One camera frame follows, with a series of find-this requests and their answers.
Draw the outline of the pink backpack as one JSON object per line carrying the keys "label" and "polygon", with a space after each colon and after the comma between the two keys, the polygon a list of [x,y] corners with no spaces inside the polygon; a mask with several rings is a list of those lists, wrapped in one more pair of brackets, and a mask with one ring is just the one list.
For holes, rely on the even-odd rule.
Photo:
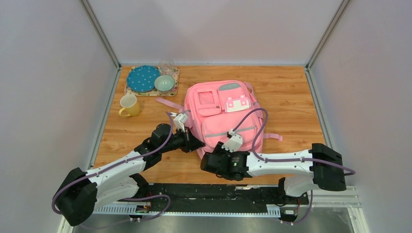
{"label": "pink backpack", "polygon": [[275,133],[259,133],[263,125],[263,112],[251,84],[236,80],[197,83],[187,90],[184,105],[157,98],[169,107],[186,113],[185,126],[205,146],[197,149],[200,158],[212,152],[218,142],[229,140],[227,133],[235,130],[243,139],[241,151],[262,152],[263,140],[283,137]]}

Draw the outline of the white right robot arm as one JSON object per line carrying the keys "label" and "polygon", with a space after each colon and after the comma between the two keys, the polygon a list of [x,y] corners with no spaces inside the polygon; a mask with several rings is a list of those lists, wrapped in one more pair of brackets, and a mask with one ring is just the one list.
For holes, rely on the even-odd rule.
{"label": "white right robot arm", "polygon": [[283,174],[277,189],[277,197],[282,203],[290,203],[314,189],[346,190],[341,154],[322,143],[313,143],[308,150],[272,154],[227,151],[219,143],[213,152],[203,156],[200,168],[231,181]]}

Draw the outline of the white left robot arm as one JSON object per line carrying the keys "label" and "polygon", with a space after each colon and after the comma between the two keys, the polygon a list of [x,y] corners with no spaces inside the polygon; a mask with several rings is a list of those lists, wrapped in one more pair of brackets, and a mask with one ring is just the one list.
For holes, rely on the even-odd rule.
{"label": "white left robot arm", "polygon": [[149,184],[141,172],[159,163],[163,153],[188,153],[204,146],[189,128],[173,133],[171,125],[159,124],[150,137],[126,156],[99,168],[71,170],[52,198],[52,209],[71,226],[78,226],[95,210],[115,201],[147,201],[151,199]]}

